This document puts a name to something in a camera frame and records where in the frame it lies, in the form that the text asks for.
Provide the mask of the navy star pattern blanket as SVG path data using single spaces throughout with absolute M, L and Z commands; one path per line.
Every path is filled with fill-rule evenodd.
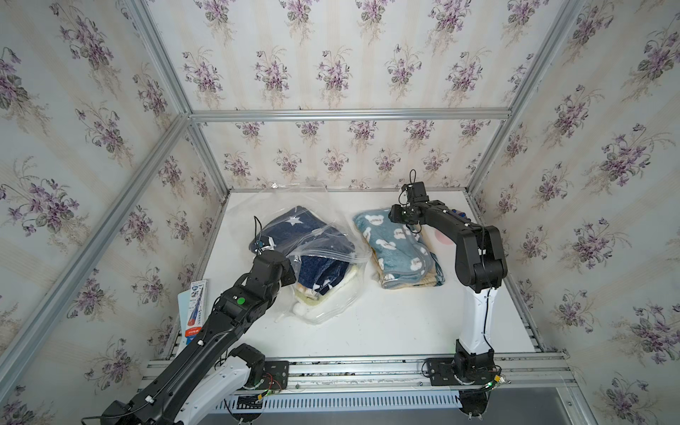
M 323 297 L 340 285 L 356 259 L 355 245 L 345 233 L 311 210 L 296 205 L 257 230 L 254 239 L 272 237 L 275 251 L 291 262 L 297 283 L 313 297 Z

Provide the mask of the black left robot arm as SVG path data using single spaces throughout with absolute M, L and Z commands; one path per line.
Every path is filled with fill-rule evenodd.
M 127 403 L 115 401 L 102 424 L 197 424 L 222 398 L 255 386 L 265 356 L 251 345 L 231 345 L 276 301 L 283 286 L 296 282 L 290 260 L 263 251 L 253 267 L 216 299 L 212 313 L 191 343 L 151 384 Z

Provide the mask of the beige blanket with orange pattern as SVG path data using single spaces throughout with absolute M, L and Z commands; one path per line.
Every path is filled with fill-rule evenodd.
M 432 267 L 430 271 L 416 276 L 405 274 L 385 274 L 380 268 L 373 273 L 372 278 L 386 290 L 398 290 L 405 288 L 440 287 L 446 283 L 446 276 L 435 253 L 430 253 Z

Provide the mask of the teal bear pattern blanket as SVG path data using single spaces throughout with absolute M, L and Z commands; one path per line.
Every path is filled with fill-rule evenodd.
M 355 214 L 352 222 L 373 251 L 377 269 L 385 274 L 419 276 L 430 271 L 430 249 L 407 225 L 390 221 L 388 210 Z

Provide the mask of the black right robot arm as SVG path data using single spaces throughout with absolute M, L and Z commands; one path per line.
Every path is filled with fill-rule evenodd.
M 458 368 L 491 368 L 494 365 L 491 327 L 495 299 L 508 275 L 499 230 L 471 221 L 462 212 L 440 201 L 393 205 L 391 221 L 407 226 L 428 226 L 456 246 L 454 271 L 466 288 L 463 328 L 456 345 Z

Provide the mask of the clear plastic vacuum bag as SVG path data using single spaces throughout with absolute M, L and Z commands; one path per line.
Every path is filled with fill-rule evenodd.
M 362 294 L 368 246 L 323 185 L 264 189 L 233 203 L 221 228 L 239 258 L 277 251 L 296 281 L 284 289 L 285 315 L 321 325 Z

